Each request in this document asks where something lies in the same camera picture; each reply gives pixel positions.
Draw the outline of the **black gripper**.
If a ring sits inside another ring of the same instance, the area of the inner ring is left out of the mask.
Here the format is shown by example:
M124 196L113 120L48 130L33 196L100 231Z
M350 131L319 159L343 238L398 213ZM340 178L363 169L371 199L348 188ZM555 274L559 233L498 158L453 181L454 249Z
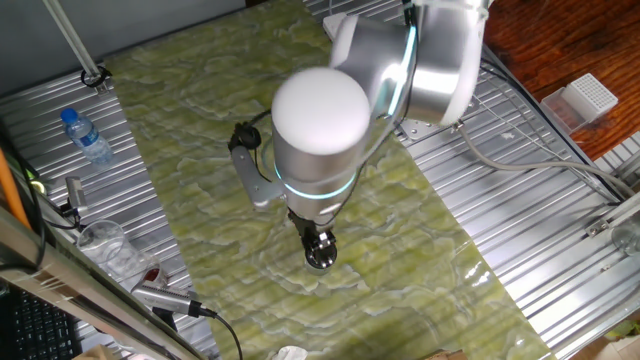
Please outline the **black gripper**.
M315 263L313 248L321 248L321 253L326 257L337 257L337 240L330 230L321 231L314 221L302 218L292 210L289 211L288 218L299 233L307 264Z

